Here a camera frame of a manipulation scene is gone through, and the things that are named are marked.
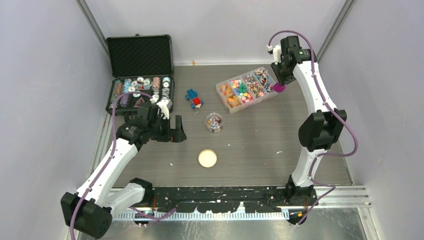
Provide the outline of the magenta plastic scoop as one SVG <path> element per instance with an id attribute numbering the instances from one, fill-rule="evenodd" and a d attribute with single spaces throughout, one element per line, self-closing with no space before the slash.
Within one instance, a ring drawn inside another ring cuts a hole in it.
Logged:
<path id="1" fill-rule="evenodd" d="M 279 84 L 278 82 L 272 86 L 272 90 L 277 93 L 282 93 L 286 89 L 285 84 Z"/>

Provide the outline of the clear plastic jar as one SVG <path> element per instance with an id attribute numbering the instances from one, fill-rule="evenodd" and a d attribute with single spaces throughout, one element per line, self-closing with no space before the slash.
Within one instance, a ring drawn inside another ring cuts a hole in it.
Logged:
<path id="1" fill-rule="evenodd" d="M 206 128 L 213 134 L 221 132 L 223 123 L 223 117 L 216 112 L 208 114 L 205 120 Z"/>

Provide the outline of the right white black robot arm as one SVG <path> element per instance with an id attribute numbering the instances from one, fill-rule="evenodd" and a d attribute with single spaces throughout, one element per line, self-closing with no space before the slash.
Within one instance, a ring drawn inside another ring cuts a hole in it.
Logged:
<path id="1" fill-rule="evenodd" d="M 273 56 L 271 68 L 277 77 L 273 90 L 282 92 L 289 83 L 297 81 L 307 104 L 308 117 L 298 129 L 300 157 L 283 191 L 285 201 L 299 205 L 315 193 L 313 179 L 319 163 L 338 141 L 347 113 L 331 100 L 314 51 L 302 48 L 298 36 L 287 36 L 278 45 L 268 45 L 267 51 Z"/>

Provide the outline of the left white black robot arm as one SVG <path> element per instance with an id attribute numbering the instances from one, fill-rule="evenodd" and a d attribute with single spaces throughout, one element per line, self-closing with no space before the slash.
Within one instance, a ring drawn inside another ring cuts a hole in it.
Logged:
<path id="1" fill-rule="evenodd" d="M 75 193 L 66 192 L 60 205 L 71 238 L 74 231 L 93 238 L 102 238 L 112 224 L 112 219 L 129 207 L 139 204 L 148 207 L 154 199 L 152 183 L 132 179 L 123 189 L 110 194 L 124 168 L 148 141 L 180 143 L 187 139 L 181 115 L 175 116 L 175 128 L 171 127 L 169 104 L 142 103 L 136 116 L 115 131 L 112 144 L 90 177 Z"/>

